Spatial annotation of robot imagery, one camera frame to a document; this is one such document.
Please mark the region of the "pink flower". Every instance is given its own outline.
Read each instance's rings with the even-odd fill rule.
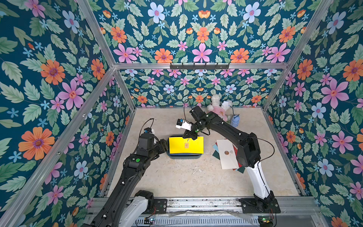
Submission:
[[[78,73],[76,74],[76,77],[74,78],[75,81],[77,81],[77,85],[81,85],[83,87],[83,83],[86,82],[83,79],[83,75],[79,75]]]
[[[305,85],[305,82],[302,82],[302,83],[297,82],[297,86],[294,88],[294,91],[296,91],[295,92],[295,95],[296,96],[299,95],[301,97],[302,96],[302,93],[304,91],[306,91],[306,88],[304,87],[304,85]]]
[[[268,54],[270,54],[271,53],[271,49],[272,49],[272,47],[266,47],[266,49],[263,49],[262,50],[262,55],[265,55],[265,56],[267,56]]]
[[[132,63],[131,60],[133,60],[133,61],[137,60],[137,58],[134,55],[131,55],[132,54],[131,47],[128,47],[125,50],[125,47],[121,43],[119,43],[118,48],[120,50],[114,50],[114,53],[117,55],[120,55],[120,57],[118,58],[119,62],[124,62],[126,60],[127,63]]]
[[[57,178],[59,177],[59,171],[57,169],[59,169],[60,167],[62,167],[63,163],[62,162],[58,162],[54,167],[53,170],[51,171],[51,173],[47,176],[47,178],[45,179],[45,184],[49,184],[49,182],[52,179],[52,175],[53,177]]]
[[[225,49],[226,49],[226,47],[227,47],[227,44],[226,44],[226,42],[225,42],[225,41],[223,41],[223,42],[219,42],[218,44],[219,44],[219,45],[217,46],[217,48],[219,48],[219,51],[221,51],[221,50],[225,50]]]
[[[177,78],[178,75],[182,74],[182,72],[179,72],[179,69],[168,69],[168,71],[170,72],[169,73],[170,77],[174,76],[175,78]]]
[[[301,104],[302,102],[296,101],[296,103],[294,103],[294,110],[296,110],[297,112],[299,112],[299,110],[301,110]]]
[[[249,73],[250,73],[249,69],[239,69],[239,72],[237,74],[244,77],[246,74],[249,74]]]
[[[149,78],[147,79],[147,83],[148,83],[148,84],[153,85],[153,84],[155,83],[154,78],[149,77]]]
[[[253,78],[253,77],[247,77],[247,78],[246,78],[246,82],[247,82],[247,84],[252,84],[252,83],[253,83],[253,81],[254,81],[254,78]]]
[[[347,88],[347,86],[348,86],[348,82],[345,81],[345,82],[340,83],[337,87],[337,80],[331,79],[330,89],[327,87],[324,87],[321,89],[321,93],[327,94],[327,96],[325,96],[323,98],[321,103],[326,104],[331,100],[330,105],[331,105],[331,107],[333,107],[333,109],[335,109],[338,106],[338,99],[340,101],[346,101],[349,99],[349,96],[347,95],[347,93],[341,93],[341,91],[345,90]]]
[[[280,142],[281,142],[282,147],[284,148],[285,153],[288,153],[289,150],[287,148],[287,145],[289,145],[289,142],[284,141],[284,138],[282,136],[280,137]]]
[[[57,112],[59,113],[61,111],[61,109],[64,109],[65,107],[62,105],[64,103],[64,100],[59,100],[59,97],[57,96],[55,100],[51,100],[50,101],[53,106],[52,106],[52,110],[57,109]]]
[[[212,84],[213,84],[213,85],[220,84],[220,83],[221,83],[221,82],[220,82],[220,80],[221,80],[221,78],[217,78],[217,77],[215,77],[214,79],[212,79]]]
[[[291,72],[289,72],[289,76],[286,78],[286,86],[288,85],[289,87],[291,87],[291,85],[296,81],[294,77],[295,73],[292,74]]]
[[[279,62],[283,62],[285,60],[285,57],[283,55],[288,54],[291,51],[290,49],[286,49],[285,50],[285,48],[286,48],[286,43],[282,44],[280,46],[280,49],[277,49],[277,47],[274,46],[272,48],[272,50],[271,50],[271,52],[273,54],[270,54],[269,56],[267,56],[266,59],[267,60],[271,60],[272,59],[271,62],[273,62],[273,63],[277,62],[277,60]]]
[[[160,77],[160,75],[164,75],[164,72],[162,69],[153,69],[151,74],[153,74],[153,75],[156,74],[157,77]]]
[[[182,5],[183,2],[187,2],[188,0],[178,0],[178,4]]]
[[[363,189],[359,182],[356,182],[355,185],[353,183],[350,183],[350,187],[352,188],[350,193],[355,194],[358,200],[361,200],[363,197]]]
[[[68,146],[66,147],[66,149],[63,151],[64,154],[67,154],[68,153],[68,148],[71,148],[73,149],[74,148],[74,144],[72,143],[74,141],[76,137],[73,136],[73,138],[70,140]]]
[[[297,160],[299,159],[299,157],[296,156],[296,154],[293,154],[292,157],[291,157],[291,160],[294,162],[294,163],[297,163]]]
[[[207,55],[210,55],[212,53],[212,50],[211,49],[206,50],[205,49],[205,44],[201,43],[199,45],[199,50],[194,49],[194,50],[192,50],[192,53],[194,55],[196,55],[196,57],[194,57],[193,61],[197,62],[197,61],[200,60],[200,63],[202,63],[203,60],[206,61],[206,62],[209,61],[209,57]]]
[[[329,85],[329,81],[331,80],[331,79],[333,79],[332,77],[330,77],[330,73],[328,73],[328,74],[323,74],[323,78],[320,80],[320,83],[322,83],[322,85],[324,86],[325,84],[326,85]]]
[[[357,108],[363,109],[363,98],[359,98],[359,99],[357,99],[357,101],[359,102],[359,104],[357,105]]]
[[[350,160],[350,162],[354,165],[357,166],[353,169],[353,172],[355,174],[360,174],[363,171],[363,155],[358,155],[358,161],[355,159]]]
[[[105,101],[100,102],[101,104],[101,110],[103,110],[103,112],[105,112],[107,110],[107,103],[105,103]]]
[[[28,0],[28,2],[24,3],[24,5],[32,10],[35,17],[40,15],[41,17],[45,18],[44,13],[42,12],[45,11],[45,8],[39,4],[38,0]]]
[[[132,48],[132,53],[136,54],[136,57],[142,56],[142,50],[139,50],[138,47]]]
[[[186,84],[189,84],[189,81],[190,80],[188,80],[187,77],[184,77],[184,79],[183,78],[180,79],[180,84],[183,84],[185,86]]]
[[[82,144],[82,147],[85,146],[85,144],[88,144],[88,139],[90,137],[87,136],[87,133],[85,133],[84,135],[81,135],[81,139],[78,141],[78,143],[81,143]]]
[[[316,144],[320,144],[320,146],[323,146],[324,143],[326,143],[326,139],[324,139],[325,134],[320,134],[320,132],[317,133],[317,135],[314,136],[314,138],[316,139],[315,143]]]
[[[178,44],[179,50],[185,51],[185,48],[188,48],[187,42],[180,41],[180,44]]]
[[[224,75],[224,78],[227,78],[227,76],[232,76],[233,71],[234,69],[223,69],[221,75]]]
[[[335,147],[335,148],[339,147],[339,151],[342,154],[345,153],[345,148],[348,150],[353,150],[353,146],[349,144],[350,142],[353,141],[353,137],[347,136],[344,138],[343,131],[340,131],[338,135],[339,135],[339,137],[336,135],[331,136],[333,140],[337,141],[332,144],[332,147]]]
[[[58,198],[62,198],[63,197],[63,193],[61,192],[63,190],[63,186],[61,186],[60,188],[58,188],[58,185],[55,185],[53,188],[53,191],[48,192],[48,197],[50,198],[48,200],[48,204],[51,204],[53,202],[53,204],[57,204],[58,203]]]
[[[70,87],[67,83],[62,83],[63,89],[66,92],[60,92],[58,97],[62,100],[68,100],[66,103],[67,110],[72,109],[73,103],[77,108],[80,108],[83,104],[83,98],[80,95],[85,91],[83,88],[77,88],[77,82],[75,80],[70,81]]]

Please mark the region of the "yellow folder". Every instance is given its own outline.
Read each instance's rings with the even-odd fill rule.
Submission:
[[[203,154],[204,137],[198,136],[196,140],[192,140],[190,138],[183,139],[182,137],[169,137],[169,148],[171,154]]]

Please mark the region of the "stuffed toy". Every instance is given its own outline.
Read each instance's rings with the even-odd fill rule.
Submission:
[[[220,116],[224,121],[228,121],[226,111],[232,106],[232,101],[224,101],[220,106],[220,97],[217,94],[212,95],[212,104],[207,106],[208,111],[212,111]]]

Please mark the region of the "beige floor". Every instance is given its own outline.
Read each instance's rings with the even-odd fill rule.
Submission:
[[[187,120],[194,122],[189,110],[185,112]],[[261,109],[235,108],[236,113],[241,117],[237,129],[254,132],[257,137],[270,141],[276,149],[271,158],[262,162],[267,183],[275,196],[298,196]],[[177,119],[184,118],[182,108],[137,109],[108,195],[121,176],[124,159],[135,150],[141,126],[149,118],[155,118],[152,128],[159,139],[184,133],[184,129],[175,127]],[[220,161],[212,156],[212,146],[217,139],[224,137],[214,131],[211,131],[210,136],[199,136],[204,136],[204,154],[199,159],[171,159],[167,154],[160,155],[151,162],[132,195],[139,190],[147,190],[153,192],[155,197],[253,196],[253,186],[246,171],[242,174],[222,170]],[[261,158],[272,153],[271,145],[264,141],[260,141],[260,148]]]

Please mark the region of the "aluminum frame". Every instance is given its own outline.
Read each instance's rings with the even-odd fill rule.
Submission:
[[[334,0],[321,0],[318,5],[318,8],[314,12],[311,20],[309,21],[304,34],[301,36],[298,44],[296,45],[294,51],[290,55],[288,60],[288,67],[285,69],[280,77],[278,78],[277,82],[275,83],[273,89],[271,90],[269,97],[267,98],[266,102],[264,103],[264,110],[267,111],[268,107],[270,106],[272,100],[277,95],[278,91],[280,90],[282,84],[286,80],[287,76],[291,72],[292,68],[294,67],[296,61],[299,59],[303,49],[305,48],[306,44],[309,42],[313,32],[318,27],[319,23],[323,19],[326,11],[329,9],[330,5],[333,3]]]
[[[39,166],[35,169],[32,176],[27,180],[27,182],[21,189],[19,196],[2,215],[2,217],[0,218],[0,226],[13,227],[20,219],[20,216],[24,213],[28,205],[33,200],[38,189],[43,185],[45,178],[52,171],[54,165],[57,163],[61,154],[68,146],[70,140],[72,139],[74,134],[77,133],[79,127],[85,119],[85,115],[93,107],[94,103],[103,92],[103,89],[111,80],[114,72],[115,69],[110,68],[96,85],[96,87],[93,89],[93,91],[86,99],[84,104],[81,106],[81,108],[78,110],[74,118],[59,136],[59,139],[55,142],[51,150],[44,157]]]

